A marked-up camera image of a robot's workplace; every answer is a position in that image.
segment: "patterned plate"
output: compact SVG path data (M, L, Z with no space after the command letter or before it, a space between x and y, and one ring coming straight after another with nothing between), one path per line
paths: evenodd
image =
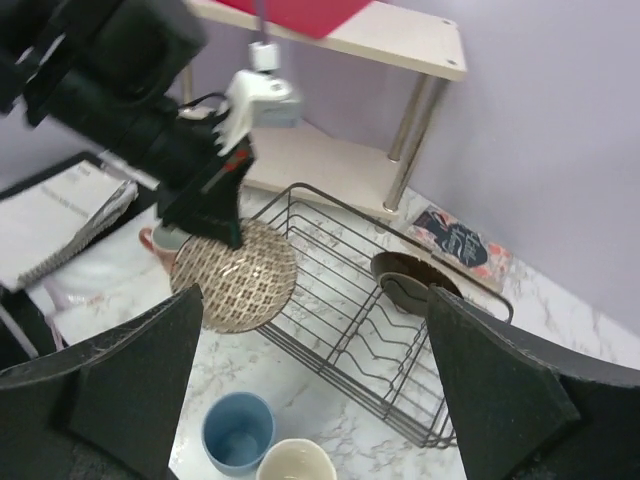
M293 247L268 225L242 220L244 245L191 237L171 272L171 290L198 283L204 295L203 327L241 333L271 321L289 301L298 275Z

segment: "book cover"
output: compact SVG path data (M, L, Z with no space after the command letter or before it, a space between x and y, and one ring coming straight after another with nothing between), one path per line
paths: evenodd
M511 252L490 242L441 208L428 206L405 232L409 238L441 253L486 287L501 292L511 265Z

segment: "red board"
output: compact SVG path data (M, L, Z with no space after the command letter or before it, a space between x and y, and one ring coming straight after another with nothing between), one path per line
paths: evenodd
M255 15L256 0L219 0ZM312 38L324 38L353 17L371 0L263 0L267 20Z

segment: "blue cup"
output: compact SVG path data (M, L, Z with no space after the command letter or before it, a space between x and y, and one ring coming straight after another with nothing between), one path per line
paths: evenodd
M202 443L215 467L228 477L258 468L276 438L269 405L257 395L235 392L216 402L204 420Z

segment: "metal wire rack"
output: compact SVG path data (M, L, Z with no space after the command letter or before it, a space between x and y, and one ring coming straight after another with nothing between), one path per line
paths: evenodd
M304 200L310 194L313 203ZM258 331L415 445L455 446L427 322L395 307L369 271L374 255L402 249L402 241L430 251L305 184L292 185L254 218L281 231L298 260L291 300ZM372 228L389 235L377 242ZM511 321L506 299L457 273L502 303Z

